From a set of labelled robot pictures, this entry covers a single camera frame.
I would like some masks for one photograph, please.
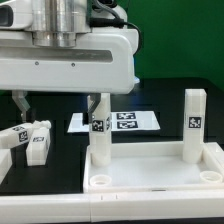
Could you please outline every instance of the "white post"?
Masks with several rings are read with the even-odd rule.
[[[201,161],[204,142],[206,92],[187,89],[185,92],[183,160],[196,164]]]
[[[92,104],[88,97],[88,106]],[[93,113],[89,131],[92,164],[108,166],[111,162],[111,106],[110,94],[102,94],[101,102]]]

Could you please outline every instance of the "green background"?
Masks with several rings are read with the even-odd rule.
[[[203,77],[224,89],[224,0],[131,0],[128,15],[144,35],[138,77]]]

